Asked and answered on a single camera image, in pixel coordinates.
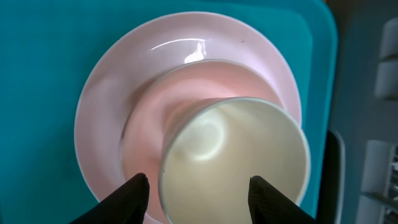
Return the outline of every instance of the cup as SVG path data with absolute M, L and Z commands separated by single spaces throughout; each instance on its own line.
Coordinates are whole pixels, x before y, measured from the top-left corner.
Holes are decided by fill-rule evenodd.
M 253 97 L 197 100 L 175 108 L 165 129 L 158 190 L 169 223 L 250 223 L 254 175 L 300 205 L 310 151 L 278 106 Z

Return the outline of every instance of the cup rim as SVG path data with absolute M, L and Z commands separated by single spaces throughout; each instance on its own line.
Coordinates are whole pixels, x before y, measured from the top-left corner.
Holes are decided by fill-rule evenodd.
M 311 174 L 311 155 L 310 155 L 310 146 L 308 144 L 308 140 L 307 137 L 305 136 L 303 130 L 301 129 L 301 127 L 299 126 L 299 124 L 296 122 L 296 120 L 294 120 L 294 118 L 288 114 L 288 112 L 286 112 L 285 110 L 283 110 L 282 108 L 280 108 L 279 106 L 275 105 L 274 103 L 271 103 L 269 101 L 266 101 L 262 98 L 256 98 L 256 97 L 249 97 L 249 96 L 237 96 L 237 97 L 231 97 L 231 98 L 225 98 L 222 99 L 220 101 L 215 101 L 215 102 L 211 102 L 209 103 L 208 106 L 206 106 L 205 108 L 203 108 L 202 110 L 200 110 L 198 113 L 196 113 L 195 115 L 193 115 L 190 120 L 188 122 L 186 122 L 185 124 L 183 124 L 180 129 L 176 132 L 176 135 L 173 136 L 170 141 L 168 142 L 167 145 L 164 146 L 164 154 L 162 156 L 162 160 L 161 160 L 161 164 L 160 164 L 160 169 L 159 169 L 159 179 L 158 179 L 158 194 L 159 194 L 159 200 L 160 200 L 160 205 L 162 207 L 162 210 L 166 216 L 166 219 L 169 221 L 170 224 L 172 224 L 173 222 L 171 221 L 170 217 L 169 217 L 169 213 L 167 211 L 167 208 L 164 204 L 164 200 L 163 200 L 163 191 L 162 191 L 162 183 L 163 183 L 163 174 L 164 174 L 164 165 L 165 162 L 167 160 L 167 155 L 169 154 L 169 151 L 171 149 L 171 147 L 173 146 L 176 138 L 179 136 L 179 134 L 189 125 L 191 124 L 196 118 L 198 118 L 199 116 L 201 116 L 203 113 L 206 113 L 209 110 L 212 110 L 213 108 L 216 108 L 218 106 L 227 104 L 227 103 L 232 103 L 234 101 L 255 101 L 255 102 L 259 102 L 259 103 L 264 103 L 267 104 L 273 108 L 275 108 L 277 111 L 281 112 L 282 114 L 285 115 L 285 117 L 293 124 L 293 126 L 295 127 L 295 130 L 298 131 L 301 140 L 302 140 L 302 144 L 305 150 L 305 176 L 304 176 L 304 181 L 303 184 L 301 186 L 300 189 L 300 193 L 297 196 L 296 201 L 294 202 L 296 205 L 300 206 L 300 204 L 302 203 L 302 200 L 304 198 L 304 195 L 307 191 L 308 188 L 308 183 L 310 180 L 310 174 Z

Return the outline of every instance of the tray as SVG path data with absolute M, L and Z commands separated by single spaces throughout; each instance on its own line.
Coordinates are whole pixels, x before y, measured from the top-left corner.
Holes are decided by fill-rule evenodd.
M 337 45 L 334 21 L 320 0 L 20 0 L 0 1 L 0 223 L 66 223 L 96 204 L 73 146 L 85 80 L 125 33 L 182 11 L 240 19 L 286 58 L 312 157 L 301 207 L 316 215 Z

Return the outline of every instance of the white cup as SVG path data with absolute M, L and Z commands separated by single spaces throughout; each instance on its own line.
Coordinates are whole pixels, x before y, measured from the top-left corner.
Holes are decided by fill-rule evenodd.
M 310 151 L 278 106 L 250 97 L 198 100 L 177 109 L 166 130 L 159 198 L 170 223 L 251 223 L 254 175 L 300 205 Z

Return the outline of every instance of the teal surface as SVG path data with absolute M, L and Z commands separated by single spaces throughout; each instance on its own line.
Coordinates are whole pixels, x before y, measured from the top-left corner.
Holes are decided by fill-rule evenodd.
M 312 170 L 302 208 L 315 216 L 336 56 L 320 0 L 0 1 L 0 223 L 66 223 L 96 204 L 73 145 L 78 98 L 95 63 L 143 22 L 181 11 L 240 19 L 288 61 Z

